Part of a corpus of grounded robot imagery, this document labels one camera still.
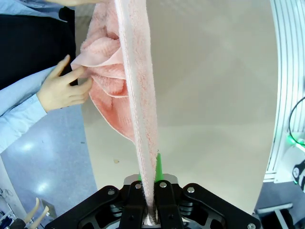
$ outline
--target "light blue shirt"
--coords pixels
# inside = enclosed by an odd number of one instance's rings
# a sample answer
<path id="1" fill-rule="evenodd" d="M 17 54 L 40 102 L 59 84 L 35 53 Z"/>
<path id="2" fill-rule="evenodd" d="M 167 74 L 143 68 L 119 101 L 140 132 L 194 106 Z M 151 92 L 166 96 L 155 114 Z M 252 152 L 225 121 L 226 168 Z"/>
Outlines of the light blue shirt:
<path id="1" fill-rule="evenodd" d="M 0 14 L 6 15 L 52 17 L 61 20 L 58 13 L 62 7 L 44 0 L 0 0 Z"/>
<path id="2" fill-rule="evenodd" d="M 43 0 L 0 0 L 0 14 L 58 18 L 61 5 Z M 36 93 L 54 67 L 0 90 L 0 153 L 46 115 Z"/>

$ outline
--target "gray surface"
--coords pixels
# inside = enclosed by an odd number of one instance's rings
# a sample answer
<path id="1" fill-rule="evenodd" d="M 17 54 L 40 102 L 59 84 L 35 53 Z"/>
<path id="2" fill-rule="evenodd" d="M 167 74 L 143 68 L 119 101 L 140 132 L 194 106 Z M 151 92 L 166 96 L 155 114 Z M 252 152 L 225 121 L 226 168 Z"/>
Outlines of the gray surface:
<path id="1" fill-rule="evenodd" d="M 1 156 L 27 212 L 39 197 L 59 216 L 97 191 L 80 106 L 49 112 Z"/>
<path id="2" fill-rule="evenodd" d="M 294 223 L 305 217 L 305 193 L 294 182 L 264 183 L 255 209 L 293 203 L 289 210 Z"/>

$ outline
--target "beige wall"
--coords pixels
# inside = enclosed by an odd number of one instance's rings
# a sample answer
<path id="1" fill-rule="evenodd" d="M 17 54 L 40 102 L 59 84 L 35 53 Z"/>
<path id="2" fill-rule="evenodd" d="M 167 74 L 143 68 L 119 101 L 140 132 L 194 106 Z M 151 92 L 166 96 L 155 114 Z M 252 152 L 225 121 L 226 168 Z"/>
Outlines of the beige wall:
<path id="1" fill-rule="evenodd" d="M 267 0 L 148 0 L 163 171 L 251 213 L 269 158 L 277 100 Z M 97 186 L 138 173 L 135 148 L 91 101 L 82 108 Z"/>

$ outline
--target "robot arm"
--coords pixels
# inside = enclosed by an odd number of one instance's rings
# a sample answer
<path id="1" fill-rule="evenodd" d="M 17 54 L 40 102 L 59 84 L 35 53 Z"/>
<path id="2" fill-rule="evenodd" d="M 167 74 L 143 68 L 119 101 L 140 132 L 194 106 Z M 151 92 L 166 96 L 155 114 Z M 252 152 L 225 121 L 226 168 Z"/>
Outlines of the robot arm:
<path id="1" fill-rule="evenodd" d="M 141 182 L 125 179 L 121 190 L 105 186 L 46 225 L 45 229 L 260 229 L 258 219 L 198 184 L 181 188 L 164 174 L 154 185 L 159 225 L 143 224 L 146 203 Z"/>

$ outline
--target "finger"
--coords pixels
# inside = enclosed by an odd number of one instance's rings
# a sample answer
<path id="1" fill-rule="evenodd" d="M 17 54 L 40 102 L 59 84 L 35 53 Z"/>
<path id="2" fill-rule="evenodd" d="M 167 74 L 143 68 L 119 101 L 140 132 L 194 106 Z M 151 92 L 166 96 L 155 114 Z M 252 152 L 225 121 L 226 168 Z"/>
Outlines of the finger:
<path id="1" fill-rule="evenodd" d="M 85 72 L 85 68 L 83 66 L 80 66 L 77 69 L 74 69 L 72 72 L 62 76 L 61 80 L 63 80 L 66 84 L 69 84 L 74 80 L 76 80 L 77 78 L 80 78 L 80 76 L 83 75 L 84 72 Z"/>
<path id="2" fill-rule="evenodd" d="M 61 72 L 64 70 L 64 68 L 67 66 L 67 64 L 70 61 L 70 56 L 66 55 L 66 57 L 60 61 L 57 66 L 53 69 L 53 71 L 50 73 L 48 78 L 55 78 L 60 76 Z"/>
<path id="3" fill-rule="evenodd" d="M 89 92 L 84 93 L 84 94 L 78 94 L 78 95 L 72 95 L 69 97 L 70 101 L 75 101 L 75 100 L 84 100 L 86 101 L 89 97 Z"/>
<path id="4" fill-rule="evenodd" d="M 77 0 L 46 0 L 48 2 L 58 3 L 63 6 L 77 6 L 81 3 Z"/>
<path id="5" fill-rule="evenodd" d="M 74 101 L 70 102 L 68 106 L 83 104 L 85 101 L 86 100 L 83 100 L 83 99 L 81 99 L 81 100 L 74 100 Z"/>
<path id="6" fill-rule="evenodd" d="M 88 78 L 82 85 L 71 87 L 71 95 L 86 94 L 92 88 L 93 79 Z"/>

